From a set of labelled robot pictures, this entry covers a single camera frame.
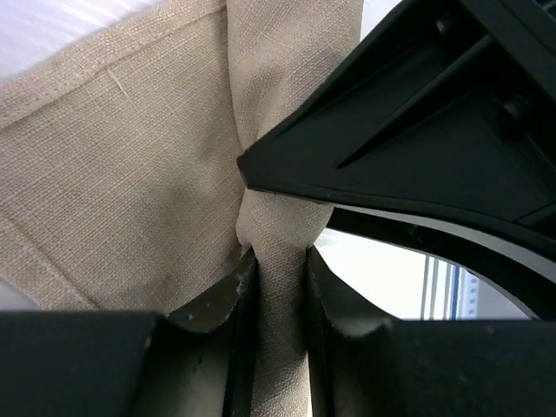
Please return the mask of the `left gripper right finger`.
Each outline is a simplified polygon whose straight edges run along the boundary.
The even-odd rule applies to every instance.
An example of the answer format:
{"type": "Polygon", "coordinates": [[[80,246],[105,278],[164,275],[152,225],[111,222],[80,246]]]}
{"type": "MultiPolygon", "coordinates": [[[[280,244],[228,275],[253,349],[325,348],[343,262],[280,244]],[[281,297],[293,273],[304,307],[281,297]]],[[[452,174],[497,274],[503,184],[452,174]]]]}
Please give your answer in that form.
{"type": "Polygon", "coordinates": [[[307,253],[316,416],[552,416],[551,321],[402,321],[307,253]]]}

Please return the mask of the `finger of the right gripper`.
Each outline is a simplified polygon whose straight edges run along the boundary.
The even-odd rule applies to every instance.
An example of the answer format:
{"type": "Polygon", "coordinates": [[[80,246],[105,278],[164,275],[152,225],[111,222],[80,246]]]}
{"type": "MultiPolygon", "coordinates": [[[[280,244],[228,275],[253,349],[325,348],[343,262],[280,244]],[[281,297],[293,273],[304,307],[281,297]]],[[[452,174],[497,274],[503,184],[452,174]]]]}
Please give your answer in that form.
{"type": "Polygon", "coordinates": [[[334,209],[328,227],[450,261],[493,284],[533,316],[541,320],[555,318],[555,283],[509,255],[412,222],[341,208],[334,209]]]}
{"type": "Polygon", "coordinates": [[[397,4],[238,166],[253,189],[554,229],[554,2],[397,4]]]}

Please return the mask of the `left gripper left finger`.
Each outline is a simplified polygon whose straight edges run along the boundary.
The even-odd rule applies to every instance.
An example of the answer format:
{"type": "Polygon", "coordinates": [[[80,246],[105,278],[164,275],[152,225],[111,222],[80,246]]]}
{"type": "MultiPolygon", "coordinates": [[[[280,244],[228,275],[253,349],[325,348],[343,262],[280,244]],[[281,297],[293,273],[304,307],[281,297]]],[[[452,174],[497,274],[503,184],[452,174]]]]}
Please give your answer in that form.
{"type": "Polygon", "coordinates": [[[258,265],[175,312],[4,312],[4,416],[248,416],[258,265]]]}

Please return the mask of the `beige cloth napkin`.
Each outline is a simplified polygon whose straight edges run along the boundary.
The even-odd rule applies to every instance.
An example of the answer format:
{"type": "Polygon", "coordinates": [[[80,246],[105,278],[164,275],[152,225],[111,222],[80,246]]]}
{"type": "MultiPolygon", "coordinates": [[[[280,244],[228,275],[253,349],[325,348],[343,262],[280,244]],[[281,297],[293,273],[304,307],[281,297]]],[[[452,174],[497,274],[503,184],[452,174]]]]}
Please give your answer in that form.
{"type": "Polygon", "coordinates": [[[304,416],[307,249],[328,205],[239,154],[359,43],[360,1],[4,1],[1,299],[171,312],[253,249],[254,416],[304,416]]]}

